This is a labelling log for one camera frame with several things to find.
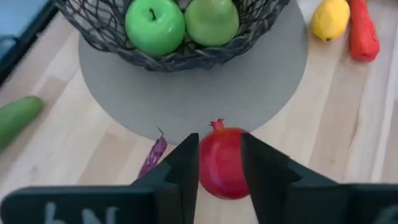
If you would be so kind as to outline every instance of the purple onion peel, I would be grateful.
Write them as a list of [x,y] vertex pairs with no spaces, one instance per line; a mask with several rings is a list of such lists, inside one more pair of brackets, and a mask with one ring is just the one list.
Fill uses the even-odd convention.
[[160,130],[159,127],[157,129],[159,129],[162,135],[160,136],[160,138],[156,140],[154,146],[152,146],[152,149],[150,149],[150,152],[148,153],[148,156],[145,158],[144,164],[142,165],[141,170],[139,171],[138,178],[141,178],[142,176],[147,174],[150,170],[155,168],[157,162],[159,161],[164,151],[166,150],[167,142],[166,139],[164,139],[163,137],[164,135],[163,131]]

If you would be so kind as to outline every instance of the green cucumber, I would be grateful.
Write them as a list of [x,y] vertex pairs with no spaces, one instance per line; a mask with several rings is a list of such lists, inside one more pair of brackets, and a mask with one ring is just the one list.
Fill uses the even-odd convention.
[[0,108],[0,151],[40,114],[43,106],[38,97],[27,96]]

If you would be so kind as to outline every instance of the yellow lemon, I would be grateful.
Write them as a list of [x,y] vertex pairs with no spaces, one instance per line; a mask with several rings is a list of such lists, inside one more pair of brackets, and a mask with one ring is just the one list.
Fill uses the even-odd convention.
[[324,0],[312,17],[312,32],[319,39],[336,39],[347,28],[349,6],[345,0]]

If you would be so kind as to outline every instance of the light wood surface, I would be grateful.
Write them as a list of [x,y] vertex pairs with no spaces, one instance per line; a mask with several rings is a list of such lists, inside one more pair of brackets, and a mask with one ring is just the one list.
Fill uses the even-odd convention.
[[[298,0],[310,21],[319,1]],[[308,32],[295,95],[253,135],[340,182],[398,182],[398,1],[369,0],[381,51],[348,54],[348,33],[323,43]],[[0,198],[28,185],[128,184],[153,141],[115,122],[88,91],[78,33],[58,15],[0,89],[0,105],[34,94],[45,111],[0,155]],[[169,146],[167,155],[174,146]],[[256,223],[249,197],[225,201],[199,185],[195,223]]]

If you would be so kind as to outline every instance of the pomegranate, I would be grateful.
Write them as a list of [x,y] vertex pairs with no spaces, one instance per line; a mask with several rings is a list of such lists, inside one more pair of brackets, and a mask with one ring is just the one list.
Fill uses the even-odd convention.
[[239,199],[249,195],[241,159],[241,128],[225,128],[212,121],[214,131],[200,141],[200,183],[212,195]]

